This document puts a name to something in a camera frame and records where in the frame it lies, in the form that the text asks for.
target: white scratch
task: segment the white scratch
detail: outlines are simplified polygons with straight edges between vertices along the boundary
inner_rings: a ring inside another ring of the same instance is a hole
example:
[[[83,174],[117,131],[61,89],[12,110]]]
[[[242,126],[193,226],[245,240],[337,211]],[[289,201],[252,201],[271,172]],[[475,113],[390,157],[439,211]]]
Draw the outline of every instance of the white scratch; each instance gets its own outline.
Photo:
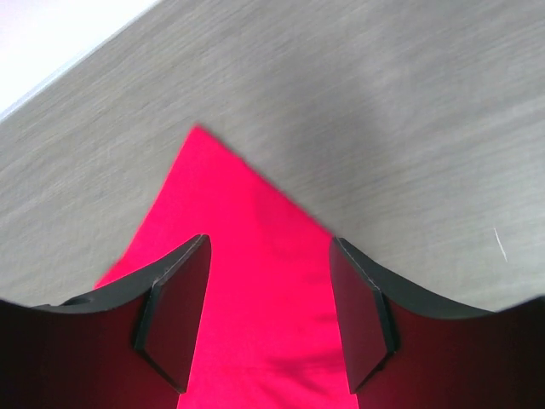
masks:
[[[496,228],[494,228],[494,233],[496,234],[497,243],[500,245],[500,250],[502,251],[503,258],[505,258],[505,262],[508,262],[508,255],[505,253],[505,250],[503,249],[502,242],[500,241],[500,236],[497,235]]]

